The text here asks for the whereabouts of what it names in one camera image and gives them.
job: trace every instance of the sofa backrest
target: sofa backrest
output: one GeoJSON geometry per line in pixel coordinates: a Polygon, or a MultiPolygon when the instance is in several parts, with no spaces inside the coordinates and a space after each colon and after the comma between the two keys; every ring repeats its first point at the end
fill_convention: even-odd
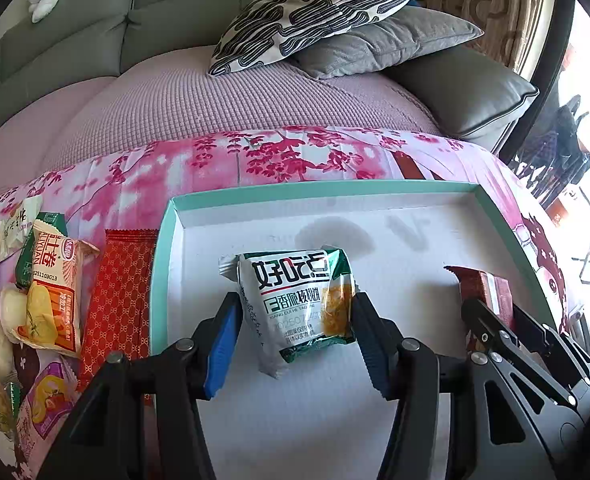
{"type": "Polygon", "coordinates": [[[0,40],[0,126],[64,86],[149,57],[215,44],[251,0],[59,0],[0,40]]]}

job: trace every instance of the brown snack package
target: brown snack package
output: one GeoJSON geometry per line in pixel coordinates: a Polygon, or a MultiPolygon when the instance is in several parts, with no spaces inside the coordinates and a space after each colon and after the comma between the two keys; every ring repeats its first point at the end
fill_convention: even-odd
{"type": "Polygon", "coordinates": [[[33,348],[79,357],[82,264],[86,254],[98,254],[99,250],[82,240],[65,237],[40,220],[35,220],[33,231],[36,244],[26,325],[12,333],[33,348]]]}
{"type": "MultiPolygon", "coordinates": [[[[513,329],[513,297],[508,280],[484,270],[469,269],[468,267],[446,266],[444,269],[450,270],[460,280],[462,302],[470,298],[483,301],[505,326],[513,329]]],[[[467,338],[467,348],[469,350],[480,349],[472,334],[469,334],[467,338]]]]}

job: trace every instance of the black and white patterned pillow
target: black and white patterned pillow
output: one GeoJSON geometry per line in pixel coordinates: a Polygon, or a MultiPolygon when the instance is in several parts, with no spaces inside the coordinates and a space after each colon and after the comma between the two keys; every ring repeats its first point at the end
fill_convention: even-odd
{"type": "Polygon", "coordinates": [[[213,52],[209,74],[274,63],[328,36],[383,20],[409,0],[254,0],[213,52]]]}

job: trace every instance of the red logo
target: red logo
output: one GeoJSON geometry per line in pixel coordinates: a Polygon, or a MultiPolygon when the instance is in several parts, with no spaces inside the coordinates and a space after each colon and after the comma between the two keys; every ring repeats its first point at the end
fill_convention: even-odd
{"type": "Polygon", "coordinates": [[[66,238],[61,245],[61,255],[65,260],[73,258],[73,251],[75,250],[75,243],[70,238],[66,238]]]}

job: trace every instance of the sofa armrest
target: sofa armrest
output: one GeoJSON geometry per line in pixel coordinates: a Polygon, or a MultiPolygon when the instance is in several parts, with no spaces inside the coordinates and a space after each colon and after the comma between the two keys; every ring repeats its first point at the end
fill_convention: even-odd
{"type": "Polygon", "coordinates": [[[454,46],[386,69],[416,95],[444,134],[490,151],[539,91],[511,69],[466,46],[454,46]]]}

